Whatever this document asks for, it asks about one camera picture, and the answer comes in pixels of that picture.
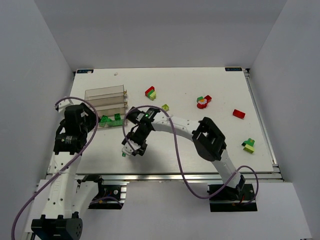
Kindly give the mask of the green L-shaped lego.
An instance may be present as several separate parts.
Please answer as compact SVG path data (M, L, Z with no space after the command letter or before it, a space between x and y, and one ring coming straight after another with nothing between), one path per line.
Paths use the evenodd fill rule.
M99 124L98 124L98 126L100 127L100 128L104 128L105 126L108 126L108 124L110 123L110 122L112 122L113 120L111 119L111 118L109 118L108 116L106 116L106 115L103 115L102 117L101 117L101 119L100 119L100 122L99 122Z

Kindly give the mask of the red rectangular lego brick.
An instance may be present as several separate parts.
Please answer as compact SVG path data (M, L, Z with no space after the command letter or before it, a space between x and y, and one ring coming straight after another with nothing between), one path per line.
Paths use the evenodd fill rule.
M245 113L245 112L242 112L242 111L240 111L240 110L238 110L238 109L234 109L232 115L233 115L234 117L239 118L239 119L244 119L245 116L246 116L246 113Z

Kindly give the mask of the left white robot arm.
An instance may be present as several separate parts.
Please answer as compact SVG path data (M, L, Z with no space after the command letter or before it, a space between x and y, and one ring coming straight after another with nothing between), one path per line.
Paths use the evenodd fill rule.
M49 194L40 218L33 219L31 230L41 240L78 240L83 231L81 208L98 193L96 183L84 186L73 200L75 177L88 133L96 129L99 118L85 104L69 105L55 134L52 154L53 175Z

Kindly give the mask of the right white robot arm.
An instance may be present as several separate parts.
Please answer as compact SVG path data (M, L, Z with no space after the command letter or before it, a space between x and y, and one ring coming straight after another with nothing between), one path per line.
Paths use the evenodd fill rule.
M226 137L209 117L199 121L183 119L169 114L160 107L147 105L147 111L132 107L125 119L134 124L128 133L124 133L122 154L127 156L144 155L147 149L147 137L152 131L173 134L190 140L197 154L213 164L221 176L223 185L214 195L222 194L228 200L237 200L245 186L245 178L231 161Z

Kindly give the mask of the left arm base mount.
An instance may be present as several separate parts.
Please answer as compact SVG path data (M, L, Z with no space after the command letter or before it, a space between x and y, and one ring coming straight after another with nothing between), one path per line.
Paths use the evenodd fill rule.
M94 182L96 189L98 189L97 195L91 200L88 209L93 210L121 210L123 207L122 197L122 185L115 183L106 183L101 175L89 174L85 175L82 179L77 180L77 189L79 189L82 183Z

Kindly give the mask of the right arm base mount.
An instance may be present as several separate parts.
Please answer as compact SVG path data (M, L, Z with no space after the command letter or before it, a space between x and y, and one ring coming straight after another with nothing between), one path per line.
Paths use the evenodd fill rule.
M257 212L255 191L252 184L245 184L241 193L234 193L225 187L209 199L212 213Z

